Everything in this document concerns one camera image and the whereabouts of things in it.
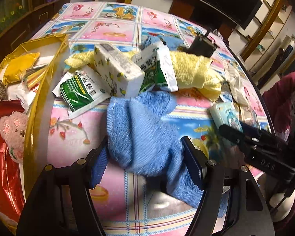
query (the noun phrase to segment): pink stuffed bear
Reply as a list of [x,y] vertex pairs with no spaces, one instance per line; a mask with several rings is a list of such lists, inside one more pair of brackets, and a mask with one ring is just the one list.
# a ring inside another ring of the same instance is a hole
[[28,117],[21,112],[0,118],[0,134],[9,147],[9,154],[17,163],[23,163],[24,139]]

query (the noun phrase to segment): wooden cabinet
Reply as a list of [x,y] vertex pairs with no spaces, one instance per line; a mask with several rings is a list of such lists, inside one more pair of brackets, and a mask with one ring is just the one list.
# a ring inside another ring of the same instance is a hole
[[28,41],[39,27],[48,22],[70,0],[56,0],[36,7],[0,34],[0,63],[21,43]]

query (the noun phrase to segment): blue gripper pad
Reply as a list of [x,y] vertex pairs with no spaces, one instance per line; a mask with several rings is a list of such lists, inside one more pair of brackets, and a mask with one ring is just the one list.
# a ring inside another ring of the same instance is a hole
[[95,186],[101,182],[101,178],[103,177],[103,174],[107,167],[107,163],[108,163],[108,149],[107,149],[107,146],[105,146],[102,149],[101,154],[98,156],[98,159],[96,160],[94,166],[92,167],[91,179],[89,182],[90,189],[95,188]]

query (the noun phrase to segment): pink tablecloth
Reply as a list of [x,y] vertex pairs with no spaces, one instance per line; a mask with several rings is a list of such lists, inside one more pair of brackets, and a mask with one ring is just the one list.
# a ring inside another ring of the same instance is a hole
[[[138,51],[148,35],[174,36],[189,47],[197,33],[205,32],[187,20],[154,9],[81,2],[65,4],[33,38],[68,33],[71,53],[91,51],[95,43],[103,41],[109,41],[125,52]],[[237,67],[261,127],[268,129],[263,107],[244,71],[219,37],[212,33],[209,37],[219,46],[212,56],[212,68],[224,76],[223,60],[229,60]],[[184,91],[176,97],[178,106],[164,120],[178,125],[180,136],[198,139],[197,147],[207,148],[210,158],[219,161],[221,148],[207,112],[212,103],[193,91]],[[55,167],[70,165],[96,148],[106,133],[107,105],[108,101],[105,101],[69,121],[68,107],[56,100],[51,124],[57,123],[57,126],[49,133],[48,162]],[[253,169],[252,173],[257,176],[260,172]],[[109,163],[99,187],[90,193],[107,235],[184,235],[195,213],[184,202],[149,190],[143,177],[127,173],[113,162]]]

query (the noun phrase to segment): green medicine packet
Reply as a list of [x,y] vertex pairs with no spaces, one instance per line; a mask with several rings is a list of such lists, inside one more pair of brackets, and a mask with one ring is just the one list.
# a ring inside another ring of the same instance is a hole
[[87,65],[60,85],[60,94],[69,106],[69,119],[92,109],[110,97],[111,88]]
[[178,91],[169,49],[163,42],[149,45],[131,60],[145,72],[140,92],[150,91],[155,85],[162,90]]

